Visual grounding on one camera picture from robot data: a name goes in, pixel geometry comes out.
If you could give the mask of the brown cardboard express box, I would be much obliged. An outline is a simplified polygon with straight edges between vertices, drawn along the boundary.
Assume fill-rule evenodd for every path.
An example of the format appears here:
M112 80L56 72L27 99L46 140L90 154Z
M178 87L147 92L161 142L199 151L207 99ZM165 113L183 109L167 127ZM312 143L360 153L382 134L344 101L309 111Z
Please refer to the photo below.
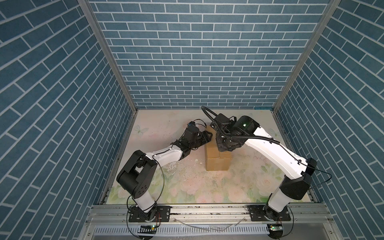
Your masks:
M216 131L208 126L207 131L212 133L212 139L205 145L206 170L207 171L228 171L232 162L231 152L220 152L216 142Z

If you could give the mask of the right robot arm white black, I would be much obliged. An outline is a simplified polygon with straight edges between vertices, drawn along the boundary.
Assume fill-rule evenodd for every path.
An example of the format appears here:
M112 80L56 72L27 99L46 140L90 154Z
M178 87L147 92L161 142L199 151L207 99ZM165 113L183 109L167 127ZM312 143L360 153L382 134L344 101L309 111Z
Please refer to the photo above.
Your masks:
M306 160L293 153L252 118L242 116L238 120L231 120L219 114L212 120L211 127L217 132L219 151L231 152L247 145L268 158L285 174L279 188L269 197L265 212L280 213L289 202L301 200L309 190L317 161Z

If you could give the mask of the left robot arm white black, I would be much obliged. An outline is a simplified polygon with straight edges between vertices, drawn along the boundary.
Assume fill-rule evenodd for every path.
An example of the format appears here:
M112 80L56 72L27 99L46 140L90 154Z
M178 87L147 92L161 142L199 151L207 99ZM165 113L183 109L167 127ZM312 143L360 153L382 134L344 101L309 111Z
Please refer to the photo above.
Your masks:
M156 200L148 192L157 169L186 158L192 151L206 145L212 140L213 134L189 125L182 136L159 151L144 153L135 151L117 174L117 182L127 191L144 213L155 208Z

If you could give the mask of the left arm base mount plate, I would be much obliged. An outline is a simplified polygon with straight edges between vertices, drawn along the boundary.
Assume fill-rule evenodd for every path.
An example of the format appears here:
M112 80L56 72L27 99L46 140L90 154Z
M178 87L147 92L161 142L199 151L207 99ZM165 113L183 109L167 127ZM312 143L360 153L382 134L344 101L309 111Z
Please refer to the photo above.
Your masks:
M139 207L131 206L128 213L128 221L130 223L144 222L169 222L171 214L170 206L155 206L147 213Z

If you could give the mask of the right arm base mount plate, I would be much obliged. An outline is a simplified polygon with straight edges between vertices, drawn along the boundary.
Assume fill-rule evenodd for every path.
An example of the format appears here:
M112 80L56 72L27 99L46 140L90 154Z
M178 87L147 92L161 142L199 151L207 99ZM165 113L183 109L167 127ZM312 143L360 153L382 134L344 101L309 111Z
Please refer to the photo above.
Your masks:
M281 212L276 212L266 205L248 205L246 209L250 213L252 222L289 222L291 216L288 207L285 206Z

